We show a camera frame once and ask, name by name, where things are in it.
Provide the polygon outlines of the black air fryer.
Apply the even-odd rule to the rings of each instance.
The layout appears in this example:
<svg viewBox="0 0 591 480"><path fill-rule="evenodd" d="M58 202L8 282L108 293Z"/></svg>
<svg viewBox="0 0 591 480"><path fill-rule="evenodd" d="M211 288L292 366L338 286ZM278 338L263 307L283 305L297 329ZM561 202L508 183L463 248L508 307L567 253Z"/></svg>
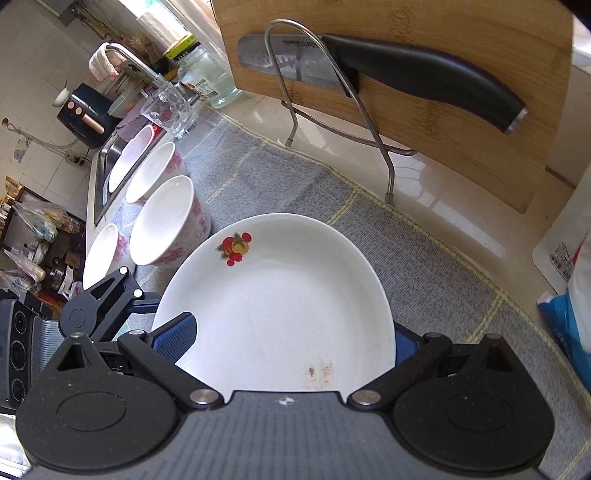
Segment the black air fryer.
<svg viewBox="0 0 591 480"><path fill-rule="evenodd" d="M121 121L109 114L112 101L85 83L74 90L64 85L52 105L58 121L90 149L103 145Z"/></svg>

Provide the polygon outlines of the pink white dish cloth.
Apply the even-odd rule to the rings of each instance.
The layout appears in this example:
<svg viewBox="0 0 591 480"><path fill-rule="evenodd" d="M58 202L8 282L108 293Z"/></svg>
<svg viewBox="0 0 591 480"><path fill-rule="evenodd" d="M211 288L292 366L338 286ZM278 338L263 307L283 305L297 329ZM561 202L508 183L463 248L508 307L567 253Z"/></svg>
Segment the pink white dish cloth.
<svg viewBox="0 0 591 480"><path fill-rule="evenodd" d="M101 83L119 76L119 69L125 59L116 51L108 49L109 43L102 43L89 59L89 71Z"/></svg>

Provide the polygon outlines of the large glass jar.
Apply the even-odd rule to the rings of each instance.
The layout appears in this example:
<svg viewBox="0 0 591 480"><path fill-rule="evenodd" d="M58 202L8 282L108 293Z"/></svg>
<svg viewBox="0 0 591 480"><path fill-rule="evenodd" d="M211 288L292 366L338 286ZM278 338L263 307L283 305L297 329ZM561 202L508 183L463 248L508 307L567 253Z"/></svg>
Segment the large glass jar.
<svg viewBox="0 0 591 480"><path fill-rule="evenodd" d="M178 78L184 87L197 93L214 109L229 105L242 96L242 90L235 87L231 74L200 42L192 45L178 60Z"/></svg>

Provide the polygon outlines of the white bowl pink flowers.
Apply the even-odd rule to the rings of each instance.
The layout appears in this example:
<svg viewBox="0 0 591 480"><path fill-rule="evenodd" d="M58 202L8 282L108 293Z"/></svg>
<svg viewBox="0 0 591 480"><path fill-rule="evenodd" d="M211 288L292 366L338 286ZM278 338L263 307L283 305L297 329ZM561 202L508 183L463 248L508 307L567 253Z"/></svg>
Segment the white bowl pink flowers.
<svg viewBox="0 0 591 480"><path fill-rule="evenodd" d="M143 205L167 180L178 175L187 175L185 162L173 142L166 142L153 150L132 176L125 201Z"/></svg>
<svg viewBox="0 0 591 480"><path fill-rule="evenodd" d="M161 184L135 219L129 251L138 266L176 268L211 234L211 215L190 177Z"/></svg>

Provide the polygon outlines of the chrome kitchen faucet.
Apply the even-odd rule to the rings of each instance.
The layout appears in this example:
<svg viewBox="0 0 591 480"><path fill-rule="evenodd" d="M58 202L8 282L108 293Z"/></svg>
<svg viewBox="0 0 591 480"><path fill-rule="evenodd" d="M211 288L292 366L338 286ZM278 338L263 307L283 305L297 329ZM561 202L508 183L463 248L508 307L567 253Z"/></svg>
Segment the chrome kitchen faucet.
<svg viewBox="0 0 591 480"><path fill-rule="evenodd" d="M156 88L165 88L170 82L166 80L161 74L156 73L148 67L139 57L128 50L125 46L116 42L107 42L105 45L106 51L113 51L122 56L128 63L135 67L141 74L143 74L149 82Z"/></svg>

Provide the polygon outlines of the grey blue checked cloth mat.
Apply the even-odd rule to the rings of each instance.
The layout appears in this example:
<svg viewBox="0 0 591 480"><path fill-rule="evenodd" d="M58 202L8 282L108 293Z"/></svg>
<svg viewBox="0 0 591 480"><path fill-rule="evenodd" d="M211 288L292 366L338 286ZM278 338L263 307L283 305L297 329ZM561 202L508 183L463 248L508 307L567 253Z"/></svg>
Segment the grey blue checked cloth mat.
<svg viewBox="0 0 591 480"><path fill-rule="evenodd" d="M497 329L547 400L555 431L541 464L552 479L590 475L590 396L551 336L461 254L359 185L205 110L178 141L214 223L284 210L326 220L359 247L376 270L394 320L416 332L441 329L474 341ZM147 468L149 479L431 479L434 471L389 453L380 437L359 452L331 453L311 431L263 421L263 438L232 447L190 434L178 460Z"/></svg>

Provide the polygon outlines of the white blue plastic bag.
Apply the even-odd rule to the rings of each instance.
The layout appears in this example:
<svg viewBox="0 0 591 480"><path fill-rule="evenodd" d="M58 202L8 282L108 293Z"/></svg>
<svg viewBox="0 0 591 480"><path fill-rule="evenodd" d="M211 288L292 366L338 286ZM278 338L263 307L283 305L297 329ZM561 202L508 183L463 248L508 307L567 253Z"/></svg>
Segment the white blue plastic bag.
<svg viewBox="0 0 591 480"><path fill-rule="evenodd" d="M556 294L537 305L562 351L590 387L590 172L586 171L533 261Z"/></svg>

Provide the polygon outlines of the bamboo cutting board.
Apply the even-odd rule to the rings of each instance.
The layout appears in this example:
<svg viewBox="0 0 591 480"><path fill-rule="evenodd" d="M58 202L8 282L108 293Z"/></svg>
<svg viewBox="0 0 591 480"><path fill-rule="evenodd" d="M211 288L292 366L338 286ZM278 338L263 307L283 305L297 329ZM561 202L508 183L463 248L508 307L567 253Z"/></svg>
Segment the bamboo cutting board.
<svg viewBox="0 0 591 480"><path fill-rule="evenodd" d="M525 212L566 100L568 1L216 1L239 88L366 127ZM393 146L386 145L392 139Z"/></svg>

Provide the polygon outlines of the clear drinking glass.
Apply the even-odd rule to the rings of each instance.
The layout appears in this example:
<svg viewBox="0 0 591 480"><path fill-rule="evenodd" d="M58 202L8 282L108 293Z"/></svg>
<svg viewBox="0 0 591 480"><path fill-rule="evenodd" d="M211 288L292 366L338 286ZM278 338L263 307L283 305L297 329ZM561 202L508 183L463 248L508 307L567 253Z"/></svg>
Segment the clear drinking glass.
<svg viewBox="0 0 591 480"><path fill-rule="evenodd" d="M166 84L152 93L141 107L140 113L176 138L186 134L197 121L197 112L172 84Z"/></svg>

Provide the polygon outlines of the oval white dish fruit print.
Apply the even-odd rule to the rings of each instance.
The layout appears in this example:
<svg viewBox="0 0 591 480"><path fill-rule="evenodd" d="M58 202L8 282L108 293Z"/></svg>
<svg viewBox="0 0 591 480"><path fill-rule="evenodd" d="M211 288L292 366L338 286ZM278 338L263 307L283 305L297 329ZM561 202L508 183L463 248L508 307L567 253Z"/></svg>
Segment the oval white dish fruit print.
<svg viewBox="0 0 591 480"><path fill-rule="evenodd" d="M391 307L370 262L313 218L263 214L198 246L167 285L154 322L188 312L197 337L178 366L229 399L236 391L348 397L396 362Z"/></svg>

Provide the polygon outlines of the white container in sink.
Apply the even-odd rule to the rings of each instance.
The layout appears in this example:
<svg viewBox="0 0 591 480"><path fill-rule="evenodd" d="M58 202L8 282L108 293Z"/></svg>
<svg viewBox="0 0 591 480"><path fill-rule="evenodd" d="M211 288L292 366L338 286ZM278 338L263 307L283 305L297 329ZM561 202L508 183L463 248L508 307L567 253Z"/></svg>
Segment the white container in sink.
<svg viewBox="0 0 591 480"><path fill-rule="evenodd" d="M147 123L123 148L121 155L115 162L108 180L108 192L113 193L129 173L138 159L152 144L161 128Z"/></svg>

